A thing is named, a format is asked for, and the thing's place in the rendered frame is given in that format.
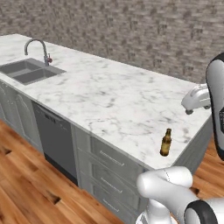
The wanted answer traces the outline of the white toaster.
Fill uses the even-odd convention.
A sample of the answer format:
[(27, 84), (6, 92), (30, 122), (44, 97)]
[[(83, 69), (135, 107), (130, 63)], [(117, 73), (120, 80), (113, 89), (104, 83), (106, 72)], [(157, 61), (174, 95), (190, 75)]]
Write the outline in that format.
[(195, 109), (210, 109), (211, 102), (207, 84), (198, 84), (193, 87), (182, 99), (181, 105), (187, 115), (192, 114)]

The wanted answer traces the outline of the grey double sink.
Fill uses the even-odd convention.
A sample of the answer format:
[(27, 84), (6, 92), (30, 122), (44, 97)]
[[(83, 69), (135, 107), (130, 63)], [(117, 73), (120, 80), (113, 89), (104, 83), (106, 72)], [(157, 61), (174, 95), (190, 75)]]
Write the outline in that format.
[(63, 74), (64, 72), (65, 70), (55, 66), (46, 66), (44, 62), (33, 58), (23, 59), (0, 66), (0, 73), (24, 85), (42, 81), (55, 75)]

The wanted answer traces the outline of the grey cupboard door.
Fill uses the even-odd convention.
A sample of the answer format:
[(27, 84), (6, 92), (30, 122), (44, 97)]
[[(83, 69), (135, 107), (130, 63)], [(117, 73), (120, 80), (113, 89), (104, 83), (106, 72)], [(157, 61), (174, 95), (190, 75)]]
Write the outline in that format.
[(15, 93), (15, 103), (22, 124), (24, 138), (40, 153), (43, 152), (35, 115), (32, 108), (32, 100), (24, 94)]
[(0, 103), (3, 109), (5, 121), (14, 129), (15, 117), (12, 110), (9, 87), (0, 81)]

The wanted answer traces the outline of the grey drawer front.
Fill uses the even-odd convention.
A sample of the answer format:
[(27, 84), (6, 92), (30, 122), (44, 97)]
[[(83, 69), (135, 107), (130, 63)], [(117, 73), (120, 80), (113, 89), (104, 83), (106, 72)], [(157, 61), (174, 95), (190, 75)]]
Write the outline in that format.
[[(100, 151), (107, 153), (120, 163), (125, 163), (125, 165), (121, 167), (118, 164), (113, 163), (112, 161), (101, 155)], [(133, 160), (123, 155), (121, 152), (111, 148), (110, 146), (94, 137), (91, 138), (91, 152), (111, 171), (115, 172), (121, 178), (127, 180), (133, 186), (136, 184), (137, 176), (144, 170), (141, 165), (135, 163)]]
[(136, 210), (139, 208), (139, 197), (136, 190), (107, 168), (92, 164), (92, 176), (118, 200)]
[(98, 185), (93, 185), (93, 195), (124, 224), (135, 224), (136, 215), (130, 211), (125, 205), (120, 203), (110, 193), (106, 192)]

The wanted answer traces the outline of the grey dishwasher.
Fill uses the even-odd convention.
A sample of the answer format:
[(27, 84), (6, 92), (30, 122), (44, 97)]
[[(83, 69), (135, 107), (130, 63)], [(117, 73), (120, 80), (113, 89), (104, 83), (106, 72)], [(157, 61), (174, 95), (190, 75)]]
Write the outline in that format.
[(45, 159), (78, 185), (70, 123), (34, 101), (32, 106)]

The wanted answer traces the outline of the silver tap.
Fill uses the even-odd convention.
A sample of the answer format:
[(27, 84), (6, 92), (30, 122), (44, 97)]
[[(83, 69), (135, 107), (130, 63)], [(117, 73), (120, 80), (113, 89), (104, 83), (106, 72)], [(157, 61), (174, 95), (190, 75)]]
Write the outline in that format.
[(28, 46), (31, 42), (34, 42), (34, 41), (38, 41), (42, 47), (43, 47), (43, 52), (44, 52), (44, 62), (45, 62), (45, 65), (48, 67), (50, 63), (53, 62), (50, 54), (47, 52), (46, 50), (46, 44), (44, 43), (43, 40), (41, 39), (38, 39), (38, 38), (31, 38), (30, 40), (28, 40), (25, 45), (24, 45), (24, 54), (27, 55), (28, 54)]

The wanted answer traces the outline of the brown beer bottle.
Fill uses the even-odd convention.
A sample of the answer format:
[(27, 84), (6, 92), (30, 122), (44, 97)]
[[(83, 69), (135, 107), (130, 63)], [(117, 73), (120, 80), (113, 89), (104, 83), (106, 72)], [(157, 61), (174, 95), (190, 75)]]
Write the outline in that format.
[(172, 143), (171, 133), (172, 133), (172, 130), (167, 129), (162, 139), (160, 154), (164, 157), (169, 155), (169, 150)]

